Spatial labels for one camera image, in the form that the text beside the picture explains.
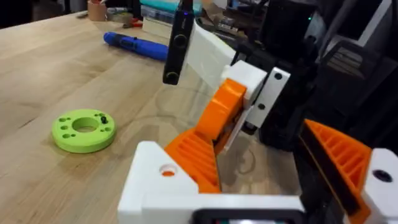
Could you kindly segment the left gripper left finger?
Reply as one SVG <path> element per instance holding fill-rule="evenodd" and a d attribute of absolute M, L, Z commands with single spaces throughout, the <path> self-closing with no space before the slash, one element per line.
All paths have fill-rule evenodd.
<path fill-rule="evenodd" d="M 198 193 L 196 182 L 154 141 L 137 145 L 118 205 L 119 223 L 188 223 L 192 209 L 182 196 Z"/>

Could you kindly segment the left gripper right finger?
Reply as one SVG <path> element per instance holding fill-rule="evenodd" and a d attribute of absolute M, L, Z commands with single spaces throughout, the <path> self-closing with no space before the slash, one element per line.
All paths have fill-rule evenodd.
<path fill-rule="evenodd" d="M 397 223 L 397 155 L 305 119 L 299 138 L 344 212 L 343 223 Z"/>

